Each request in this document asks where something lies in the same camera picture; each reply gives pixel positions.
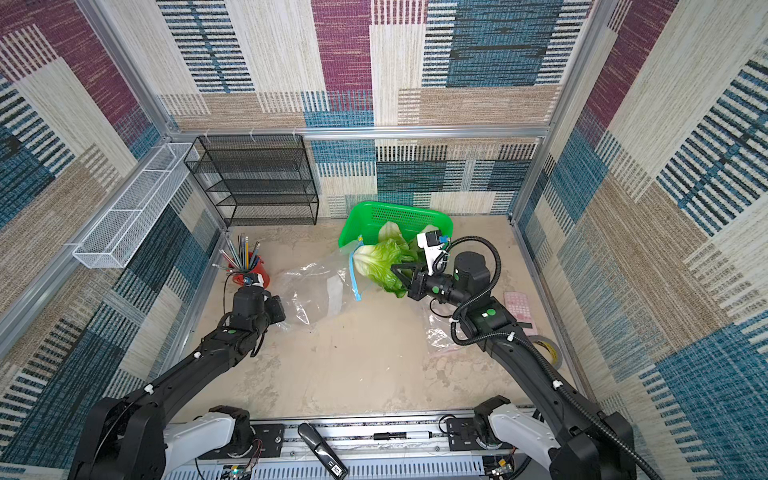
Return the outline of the polka dot zip-top bag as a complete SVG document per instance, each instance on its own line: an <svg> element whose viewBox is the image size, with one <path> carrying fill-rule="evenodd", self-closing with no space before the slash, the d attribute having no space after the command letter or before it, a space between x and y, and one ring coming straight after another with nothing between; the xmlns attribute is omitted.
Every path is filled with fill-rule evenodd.
<svg viewBox="0 0 768 480"><path fill-rule="evenodd" d="M432 356L449 354L457 351L457 345L451 337L451 316L454 307L431 301L427 306L426 339L429 353Z"/></svg>

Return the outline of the clear blue-zip bag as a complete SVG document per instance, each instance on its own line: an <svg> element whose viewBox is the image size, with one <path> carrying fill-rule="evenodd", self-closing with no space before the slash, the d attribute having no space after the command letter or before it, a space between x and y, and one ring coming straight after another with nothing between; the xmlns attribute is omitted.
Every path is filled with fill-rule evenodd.
<svg viewBox="0 0 768 480"><path fill-rule="evenodd" d="M311 328L363 300L368 281L357 273L353 259L361 246L361 241L352 241L325 257L276 276L271 292L280 297L286 314L281 329Z"/></svg>

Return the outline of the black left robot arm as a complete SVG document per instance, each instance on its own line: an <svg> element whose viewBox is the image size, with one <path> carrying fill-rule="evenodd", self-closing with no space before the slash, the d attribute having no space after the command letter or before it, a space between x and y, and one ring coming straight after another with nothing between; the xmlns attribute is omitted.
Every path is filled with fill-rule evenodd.
<svg viewBox="0 0 768 480"><path fill-rule="evenodd" d="M232 310L191 354L144 387L91 408L68 477L161 478L171 467L163 435L169 421L218 376L254 357L268 328L285 319L279 296L259 286L238 289Z"/></svg>

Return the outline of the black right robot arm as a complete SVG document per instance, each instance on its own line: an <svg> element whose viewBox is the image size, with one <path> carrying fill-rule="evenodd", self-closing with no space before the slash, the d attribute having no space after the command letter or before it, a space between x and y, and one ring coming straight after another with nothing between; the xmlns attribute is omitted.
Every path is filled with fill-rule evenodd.
<svg viewBox="0 0 768 480"><path fill-rule="evenodd" d="M430 296L454 306L451 338L475 345L499 363L539 411L533 418L499 401L485 412L494 440L524 452L553 479L634 479L659 473L635 449L630 423L619 413L607 415L579 393L536 348L519 320L492 291L501 260L487 267L483 255L461 252L452 272L434 272L425 263L391 268L414 300Z"/></svg>

